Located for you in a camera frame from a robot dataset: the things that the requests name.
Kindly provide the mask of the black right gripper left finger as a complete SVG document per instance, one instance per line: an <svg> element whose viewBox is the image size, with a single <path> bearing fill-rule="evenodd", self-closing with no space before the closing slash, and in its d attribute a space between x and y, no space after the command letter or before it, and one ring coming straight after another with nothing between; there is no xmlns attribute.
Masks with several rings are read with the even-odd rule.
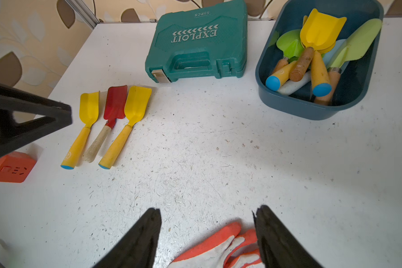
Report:
<svg viewBox="0 0 402 268"><path fill-rule="evenodd" d="M161 213L149 208L95 268L151 268L161 230Z"/></svg>

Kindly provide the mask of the red white work glove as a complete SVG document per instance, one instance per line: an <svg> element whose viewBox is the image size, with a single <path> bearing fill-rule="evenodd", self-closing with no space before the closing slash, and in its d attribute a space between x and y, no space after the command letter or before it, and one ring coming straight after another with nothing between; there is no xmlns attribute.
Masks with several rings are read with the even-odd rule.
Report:
<svg viewBox="0 0 402 268"><path fill-rule="evenodd" d="M170 268L264 268L256 230L233 222L174 259Z"/></svg>

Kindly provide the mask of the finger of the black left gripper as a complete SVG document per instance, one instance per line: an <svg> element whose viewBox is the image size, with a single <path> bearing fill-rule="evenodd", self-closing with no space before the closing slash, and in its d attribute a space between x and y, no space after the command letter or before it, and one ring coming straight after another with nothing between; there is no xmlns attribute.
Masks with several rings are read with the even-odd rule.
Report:
<svg viewBox="0 0 402 268"><path fill-rule="evenodd" d="M0 158L72 123L69 105L0 84Z"/></svg>

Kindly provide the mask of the yellow shovel wooden handle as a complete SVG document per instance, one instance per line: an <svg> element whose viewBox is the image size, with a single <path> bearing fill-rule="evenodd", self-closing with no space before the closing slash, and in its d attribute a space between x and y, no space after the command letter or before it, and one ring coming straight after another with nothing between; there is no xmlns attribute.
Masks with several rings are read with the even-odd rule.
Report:
<svg viewBox="0 0 402 268"><path fill-rule="evenodd" d="M322 60L322 51L334 47L336 40L346 23L347 18L337 18L312 9L300 31L300 41L304 47L302 55L289 73L293 82L300 81L311 66L312 82L315 86L330 85L325 63Z"/></svg>

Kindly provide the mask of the yellow shovel in box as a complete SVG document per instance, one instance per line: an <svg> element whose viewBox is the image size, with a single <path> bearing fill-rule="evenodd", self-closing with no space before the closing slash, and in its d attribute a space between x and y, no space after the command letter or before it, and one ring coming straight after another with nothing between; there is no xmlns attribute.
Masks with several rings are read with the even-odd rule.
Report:
<svg viewBox="0 0 402 268"><path fill-rule="evenodd" d="M300 41L310 60L313 94L317 97L323 97L332 90L322 55L334 48L345 22L345 18L339 19L314 8L300 32Z"/></svg>

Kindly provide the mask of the white handled tool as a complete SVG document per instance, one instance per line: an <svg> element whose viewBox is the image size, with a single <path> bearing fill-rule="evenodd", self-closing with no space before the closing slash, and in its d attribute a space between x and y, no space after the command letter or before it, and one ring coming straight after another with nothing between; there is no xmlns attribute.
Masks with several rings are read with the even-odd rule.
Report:
<svg viewBox="0 0 402 268"><path fill-rule="evenodd" d="M331 51L329 51L323 55L323 61L325 63L325 66L328 65L328 63L332 59L335 52L337 52L338 48L344 43L344 41L346 41L346 39L337 40L335 47ZM311 71L310 71L310 67L309 67L308 71L305 73L302 80L300 80L298 82L293 82L291 80L288 80L277 90L277 92L282 95L285 95L285 96L290 96L291 94L293 94L294 92L299 90L301 87L305 86L310 81L311 81Z"/></svg>

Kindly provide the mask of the green plastic tool case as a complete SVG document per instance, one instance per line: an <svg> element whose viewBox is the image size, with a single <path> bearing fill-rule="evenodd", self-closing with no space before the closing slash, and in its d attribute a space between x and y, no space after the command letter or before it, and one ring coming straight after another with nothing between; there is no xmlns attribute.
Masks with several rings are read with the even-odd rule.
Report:
<svg viewBox="0 0 402 268"><path fill-rule="evenodd" d="M145 61L156 83L184 78L241 78L247 63L245 1L167 13L158 21Z"/></svg>

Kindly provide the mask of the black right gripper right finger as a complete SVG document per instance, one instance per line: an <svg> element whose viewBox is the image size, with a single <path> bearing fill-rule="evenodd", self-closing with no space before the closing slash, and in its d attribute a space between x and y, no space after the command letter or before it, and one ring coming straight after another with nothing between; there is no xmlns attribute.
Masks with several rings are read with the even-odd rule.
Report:
<svg viewBox="0 0 402 268"><path fill-rule="evenodd" d="M276 214L261 205L253 214L262 263L267 268L320 268Z"/></svg>

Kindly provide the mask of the blue plastic storage box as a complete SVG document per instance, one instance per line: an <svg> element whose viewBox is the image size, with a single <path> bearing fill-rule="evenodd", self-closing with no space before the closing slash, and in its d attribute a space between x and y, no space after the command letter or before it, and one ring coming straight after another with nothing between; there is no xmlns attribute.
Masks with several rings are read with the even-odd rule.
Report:
<svg viewBox="0 0 402 268"><path fill-rule="evenodd" d="M287 2L256 68L261 100L312 120L357 104L369 87L383 17L378 1Z"/></svg>

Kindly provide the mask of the light green shovel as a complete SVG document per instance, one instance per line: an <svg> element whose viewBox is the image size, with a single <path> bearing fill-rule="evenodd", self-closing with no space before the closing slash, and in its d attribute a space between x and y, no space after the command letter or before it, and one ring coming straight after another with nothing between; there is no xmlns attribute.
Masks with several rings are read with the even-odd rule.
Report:
<svg viewBox="0 0 402 268"><path fill-rule="evenodd" d="M361 59L382 28L381 19L370 19L352 33L338 48L327 65L332 90L323 97L316 97L314 103L329 106L341 78L342 66L348 61Z"/></svg>

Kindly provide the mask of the yellow shovel blue-tipped handle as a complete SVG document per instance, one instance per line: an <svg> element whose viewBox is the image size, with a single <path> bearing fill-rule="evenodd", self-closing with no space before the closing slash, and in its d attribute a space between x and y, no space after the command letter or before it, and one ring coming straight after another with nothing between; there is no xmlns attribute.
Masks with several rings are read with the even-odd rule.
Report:
<svg viewBox="0 0 402 268"><path fill-rule="evenodd" d="M73 142L61 167L67 170L74 169L78 164L80 156L86 145L92 125L99 117L99 96L100 91L94 93L83 93L80 96L79 118L85 124L76 140Z"/></svg>

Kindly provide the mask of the red shovel wooden handle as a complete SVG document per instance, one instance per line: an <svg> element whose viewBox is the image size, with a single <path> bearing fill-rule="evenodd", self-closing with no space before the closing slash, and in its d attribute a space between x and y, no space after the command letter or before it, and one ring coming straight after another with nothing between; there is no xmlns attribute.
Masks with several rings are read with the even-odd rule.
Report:
<svg viewBox="0 0 402 268"><path fill-rule="evenodd" d="M88 163L91 163L96 158L99 149L103 145L105 139L114 128L117 119L123 119L125 117L125 104L127 98L128 86L110 87L107 92L105 110L103 118L106 120L106 124L102 130L90 145L88 150L82 156L82 159Z"/></svg>

